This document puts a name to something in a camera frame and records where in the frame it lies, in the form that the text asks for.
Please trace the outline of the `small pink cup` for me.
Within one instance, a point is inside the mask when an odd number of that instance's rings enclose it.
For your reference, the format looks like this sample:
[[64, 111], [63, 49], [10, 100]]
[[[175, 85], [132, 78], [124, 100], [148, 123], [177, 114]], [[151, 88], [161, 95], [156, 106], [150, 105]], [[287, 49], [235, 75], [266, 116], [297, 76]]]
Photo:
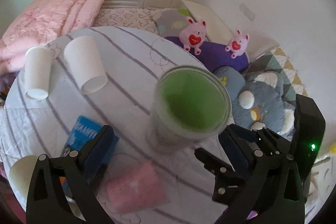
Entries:
[[112, 208], [121, 214], [150, 209], [167, 201], [161, 179], [150, 161], [108, 180], [104, 188]]

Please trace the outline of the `geometric patterned bedspread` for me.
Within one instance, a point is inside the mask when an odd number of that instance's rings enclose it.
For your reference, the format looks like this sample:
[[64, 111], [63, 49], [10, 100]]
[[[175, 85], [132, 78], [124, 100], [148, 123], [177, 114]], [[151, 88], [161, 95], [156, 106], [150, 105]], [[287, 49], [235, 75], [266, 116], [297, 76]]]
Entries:
[[297, 94], [307, 97], [306, 88], [297, 70], [281, 47], [276, 47], [264, 53], [257, 60], [250, 63], [249, 67], [243, 72], [243, 76], [248, 79], [252, 75], [268, 71], [277, 72], [281, 75], [284, 81], [284, 93], [282, 95], [284, 101], [296, 106]]

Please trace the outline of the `blue black can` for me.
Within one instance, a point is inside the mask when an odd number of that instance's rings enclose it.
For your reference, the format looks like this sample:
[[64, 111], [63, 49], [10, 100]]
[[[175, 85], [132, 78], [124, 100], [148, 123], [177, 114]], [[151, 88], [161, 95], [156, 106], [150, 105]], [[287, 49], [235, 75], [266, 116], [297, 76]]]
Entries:
[[[61, 155], [66, 156], [74, 150], [80, 151], [88, 141], [95, 138], [102, 128], [103, 126], [99, 123], [85, 116], [79, 116], [70, 132]], [[117, 135], [113, 135], [105, 141], [108, 145], [106, 152], [92, 152], [85, 163], [83, 177], [86, 179], [88, 186], [92, 189], [94, 194], [98, 192], [119, 138]]]

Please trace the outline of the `white paper cup far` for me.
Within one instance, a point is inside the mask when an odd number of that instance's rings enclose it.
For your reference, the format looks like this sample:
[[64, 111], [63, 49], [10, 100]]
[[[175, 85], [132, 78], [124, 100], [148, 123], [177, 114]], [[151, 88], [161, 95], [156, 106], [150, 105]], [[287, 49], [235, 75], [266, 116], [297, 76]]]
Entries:
[[49, 96], [52, 52], [36, 46], [30, 48], [25, 57], [25, 95], [31, 100], [44, 100]]

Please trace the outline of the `small pink bunny plush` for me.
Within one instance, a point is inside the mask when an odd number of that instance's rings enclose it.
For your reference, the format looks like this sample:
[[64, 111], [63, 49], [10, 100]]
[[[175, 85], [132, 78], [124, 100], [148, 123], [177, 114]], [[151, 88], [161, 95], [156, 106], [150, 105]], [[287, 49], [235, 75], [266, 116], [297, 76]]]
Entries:
[[245, 53], [248, 43], [249, 34], [243, 35], [240, 30], [237, 30], [237, 35], [228, 42], [225, 51], [231, 52], [231, 58], [235, 59]]

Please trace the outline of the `grey patterned pillow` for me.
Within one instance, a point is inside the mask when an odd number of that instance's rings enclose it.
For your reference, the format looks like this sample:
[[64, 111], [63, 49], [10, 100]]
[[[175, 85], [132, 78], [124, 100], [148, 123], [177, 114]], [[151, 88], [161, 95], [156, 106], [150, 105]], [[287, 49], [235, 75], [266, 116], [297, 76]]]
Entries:
[[191, 16], [187, 9], [159, 10], [151, 18], [158, 29], [159, 36], [166, 38], [169, 36], [178, 37], [182, 30], [189, 24], [186, 20]]

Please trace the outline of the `white flat box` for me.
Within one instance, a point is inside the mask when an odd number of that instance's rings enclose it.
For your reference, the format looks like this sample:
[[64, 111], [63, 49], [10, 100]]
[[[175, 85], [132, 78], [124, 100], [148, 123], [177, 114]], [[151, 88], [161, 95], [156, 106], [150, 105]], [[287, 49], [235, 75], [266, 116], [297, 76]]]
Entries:
[[[243, 30], [242, 27], [230, 29], [211, 8], [196, 2], [182, 0], [181, 7], [188, 9], [197, 22], [200, 22], [201, 19], [206, 21], [206, 36], [211, 42], [226, 45], [237, 35], [236, 29]], [[256, 32], [247, 31], [247, 33], [249, 34], [249, 44], [245, 52], [250, 62], [280, 46], [275, 40], [259, 35]]]

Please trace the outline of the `white paper cup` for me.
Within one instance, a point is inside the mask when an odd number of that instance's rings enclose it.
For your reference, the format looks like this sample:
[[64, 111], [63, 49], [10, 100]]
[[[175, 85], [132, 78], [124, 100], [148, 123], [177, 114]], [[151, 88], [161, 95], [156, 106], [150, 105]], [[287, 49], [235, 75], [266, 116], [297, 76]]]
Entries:
[[95, 93], [108, 82], [93, 38], [81, 36], [71, 40], [64, 48], [64, 58], [82, 94]]
[[49, 96], [52, 52], [36, 46], [30, 48], [25, 57], [25, 95], [31, 100], [44, 100]]

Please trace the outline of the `white striped table cloth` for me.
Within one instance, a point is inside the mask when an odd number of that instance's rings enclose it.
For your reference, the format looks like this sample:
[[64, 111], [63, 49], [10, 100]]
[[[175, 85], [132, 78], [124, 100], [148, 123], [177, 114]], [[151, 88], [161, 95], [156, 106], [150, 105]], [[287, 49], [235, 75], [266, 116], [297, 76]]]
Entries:
[[[84, 95], [78, 89], [63, 50], [74, 38], [92, 37], [108, 76], [99, 91]], [[25, 74], [10, 88], [1, 120], [1, 161], [5, 171], [28, 155], [61, 155], [79, 116], [113, 127], [119, 137], [104, 181], [151, 161], [161, 177], [167, 203], [137, 213], [118, 214], [97, 194], [117, 223], [214, 223], [226, 209], [213, 202], [214, 176], [194, 156], [193, 148], [171, 155], [153, 151], [146, 141], [153, 93], [161, 74], [176, 65], [201, 63], [179, 46], [155, 34], [134, 28], [86, 28], [59, 37], [49, 45], [56, 54], [50, 93], [42, 101], [25, 95]]]

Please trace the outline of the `purple pillow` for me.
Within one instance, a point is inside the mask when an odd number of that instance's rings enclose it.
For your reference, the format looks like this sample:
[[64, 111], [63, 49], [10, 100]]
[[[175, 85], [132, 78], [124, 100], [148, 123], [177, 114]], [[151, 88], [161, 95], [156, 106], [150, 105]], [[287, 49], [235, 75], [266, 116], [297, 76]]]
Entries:
[[196, 55], [193, 48], [190, 49], [189, 54], [198, 59], [211, 72], [222, 66], [232, 67], [240, 73], [245, 71], [249, 67], [246, 54], [232, 59], [231, 52], [226, 52], [225, 47], [225, 45], [205, 40], [201, 46], [200, 55]]

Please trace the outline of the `white paper cup near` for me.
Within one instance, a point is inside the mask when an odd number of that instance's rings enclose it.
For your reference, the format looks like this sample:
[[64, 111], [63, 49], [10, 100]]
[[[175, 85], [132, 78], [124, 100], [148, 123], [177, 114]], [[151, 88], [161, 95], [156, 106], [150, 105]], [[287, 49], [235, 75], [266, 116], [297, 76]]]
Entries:
[[71, 40], [64, 48], [64, 58], [82, 94], [95, 93], [108, 82], [93, 38], [81, 36]]

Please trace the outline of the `green pink glass cup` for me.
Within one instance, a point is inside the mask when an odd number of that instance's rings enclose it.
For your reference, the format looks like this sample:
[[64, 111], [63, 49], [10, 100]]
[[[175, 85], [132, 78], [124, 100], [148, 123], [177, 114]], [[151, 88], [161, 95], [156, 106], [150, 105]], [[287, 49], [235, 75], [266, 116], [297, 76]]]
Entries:
[[231, 117], [228, 91], [211, 72], [179, 65], [159, 78], [146, 140], [160, 153], [172, 153], [223, 132]]

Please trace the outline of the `large pink bunny plush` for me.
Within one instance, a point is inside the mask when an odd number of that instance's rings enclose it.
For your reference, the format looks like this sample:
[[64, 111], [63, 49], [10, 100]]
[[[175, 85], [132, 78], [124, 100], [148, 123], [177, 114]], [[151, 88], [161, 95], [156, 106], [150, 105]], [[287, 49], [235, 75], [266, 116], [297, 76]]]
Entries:
[[183, 29], [179, 34], [179, 40], [183, 45], [183, 49], [189, 52], [191, 48], [194, 49], [196, 56], [201, 54], [201, 46], [206, 38], [207, 23], [204, 19], [196, 22], [192, 17], [186, 18], [188, 26]]

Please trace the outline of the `heart pattern pillow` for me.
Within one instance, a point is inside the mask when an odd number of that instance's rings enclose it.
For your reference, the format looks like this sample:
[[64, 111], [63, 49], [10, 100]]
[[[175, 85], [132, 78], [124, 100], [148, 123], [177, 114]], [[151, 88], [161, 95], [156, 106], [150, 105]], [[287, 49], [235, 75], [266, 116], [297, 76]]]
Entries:
[[118, 26], [136, 28], [157, 34], [155, 19], [161, 15], [162, 10], [148, 10], [138, 8], [101, 9], [93, 26]]

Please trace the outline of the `pink folded quilt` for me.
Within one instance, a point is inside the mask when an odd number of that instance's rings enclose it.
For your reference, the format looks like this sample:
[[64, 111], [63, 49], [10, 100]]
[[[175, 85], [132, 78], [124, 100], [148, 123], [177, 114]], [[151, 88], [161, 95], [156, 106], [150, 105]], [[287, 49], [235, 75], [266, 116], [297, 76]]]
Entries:
[[35, 0], [1, 38], [1, 75], [21, 70], [25, 54], [59, 36], [91, 27], [105, 0]]

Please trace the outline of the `blue grey plush cushion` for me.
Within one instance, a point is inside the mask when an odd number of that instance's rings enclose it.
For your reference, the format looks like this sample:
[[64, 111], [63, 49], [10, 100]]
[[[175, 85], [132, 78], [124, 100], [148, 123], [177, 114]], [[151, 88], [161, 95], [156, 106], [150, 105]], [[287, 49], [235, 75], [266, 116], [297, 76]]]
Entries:
[[249, 130], [267, 127], [291, 141], [295, 107], [282, 98], [284, 81], [279, 73], [266, 71], [245, 79], [234, 68], [224, 66], [214, 75], [228, 91], [234, 124]]

